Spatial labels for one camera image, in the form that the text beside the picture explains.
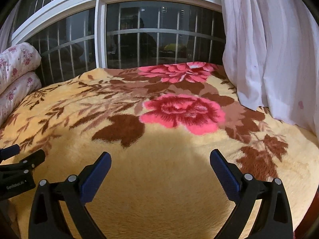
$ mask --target bed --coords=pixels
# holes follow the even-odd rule
[[[87,204],[108,238],[213,238],[234,207],[210,167],[215,148],[243,173],[282,179],[294,229],[319,184],[316,136],[241,106],[223,67],[201,62],[95,69],[37,90],[1,126],[0,148],[13,144],[21,153],[4,164],[46,152],[36,183],[65,180],[109,152],[112,168]],[[34,193],[11,199],[22,239]]]

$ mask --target white window frame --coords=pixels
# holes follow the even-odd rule
[[[106,5],[137,0],[53,0],[28,18],[12,34],[11,44],[19,44],[49,25],[95,7],[95,57],[97,68],[107,68],[106,59]],[[185,3],[222,12],[221,0],[154,0]]]

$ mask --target blue gripper pad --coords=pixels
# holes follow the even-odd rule
[[[0,160],[7,160],[20,153],[19,145],[12,145],[7,148],[0,149]]]
[[[221,183],[228,199],[236,204],[240,200],[240,185],[227,166],[227,161],[219,155],[218,150],[213,150],[210,155],[211,166]]]
[[[109,153],[104,152],[99,161],[94,164],[90,175],[80,188],[80,200],[83,204],[91,202],[101,186],[105,176],[111,168],[112,159]]]

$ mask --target bolt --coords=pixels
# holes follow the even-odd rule
[[[41,181],[39,182],[40,186],[44,186],[46,183],[47,183],[46,180],[41,180]]]
[[[276,179],[275,179],[275,183],[277,183],[278,185],[280,185],[282,182],[281,182],[281,180],[280,180],[279,178],[276,178]]]
[[[250,174],[250,173],[246,173],[244,175],[245,179],[248,180],[248,181],[251,181],[253,179],[253,176]]]
[[[68,177],[68,181],[69,181],[69,182],[74,182],[74,181],[76,181],[76,179],[77,179],[77,176],[76,176],[76,175],[70,175],[70,176]]]

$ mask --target white curtain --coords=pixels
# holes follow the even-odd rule
[[[222,0],[225,71],[242,105],[319,135],[319,27],[301,0]]]
[[[3,26],[0,29],[0,53],[2,53],[8,48],[8,41],[9,41],[11,27],[12,27],[16,12],[19,8],[20,2],[21,0],[16,4],[16,6],[10,12],[9,16],[7,17],[6,21],[4,22]]]

